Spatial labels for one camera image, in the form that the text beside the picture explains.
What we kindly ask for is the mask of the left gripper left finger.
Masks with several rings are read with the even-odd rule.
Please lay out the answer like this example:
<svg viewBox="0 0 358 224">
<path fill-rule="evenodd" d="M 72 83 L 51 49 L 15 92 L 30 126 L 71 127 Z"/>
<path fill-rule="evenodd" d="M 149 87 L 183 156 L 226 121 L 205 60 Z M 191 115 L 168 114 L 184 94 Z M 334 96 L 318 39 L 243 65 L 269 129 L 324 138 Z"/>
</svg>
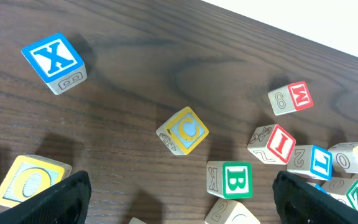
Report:
<svg viewBox="0 0 358 224">
<path fill-rule="evenodd" d="M 90 178 L 81 170 L 0 213 L 0 224 L 84 224 L 90 197 Z"/>
</svg>

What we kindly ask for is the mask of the yellow O block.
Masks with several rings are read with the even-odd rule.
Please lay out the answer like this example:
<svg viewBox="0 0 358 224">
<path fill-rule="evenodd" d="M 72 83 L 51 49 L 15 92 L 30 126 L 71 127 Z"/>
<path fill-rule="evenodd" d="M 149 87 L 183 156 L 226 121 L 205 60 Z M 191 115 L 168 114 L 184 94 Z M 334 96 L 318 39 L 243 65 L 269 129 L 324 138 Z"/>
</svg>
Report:
<svg viewBox="0 0 358 224">
<path fill-rule="evenodd" d="M 0 205 L 15 207 L 67 178 L 71 170 L 71 165 L 47 157 L 17 156 L 0 185 Z"/>
</svg>

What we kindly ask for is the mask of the yellow C block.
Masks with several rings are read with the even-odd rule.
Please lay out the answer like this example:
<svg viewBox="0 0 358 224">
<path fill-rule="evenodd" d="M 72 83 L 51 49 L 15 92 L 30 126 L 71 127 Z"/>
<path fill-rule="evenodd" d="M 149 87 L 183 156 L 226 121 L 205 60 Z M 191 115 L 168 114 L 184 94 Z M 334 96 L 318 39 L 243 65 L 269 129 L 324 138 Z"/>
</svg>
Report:
<svg viewBox="0 0 358 224">
<path fill-rule="evenodd" d="M 185 156 L 209 134 L 209 130 L 187 106 L 164 122 L 156 134 L 174 155 Z"/>
</svg>

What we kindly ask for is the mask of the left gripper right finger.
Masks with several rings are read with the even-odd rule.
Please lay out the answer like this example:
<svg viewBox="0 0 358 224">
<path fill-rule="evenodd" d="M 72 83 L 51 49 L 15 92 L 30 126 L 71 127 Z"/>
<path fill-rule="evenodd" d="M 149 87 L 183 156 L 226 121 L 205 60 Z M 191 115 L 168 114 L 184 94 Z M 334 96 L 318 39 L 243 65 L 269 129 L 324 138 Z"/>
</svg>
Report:
<svg viewBox="0 0 358 224">
<path fill-rule="evenodd" d="M 295 174 L 278 172 L 272 188 L 282 223 L 358 224 L 358 211 L 307 184 Z"/>
</svg>

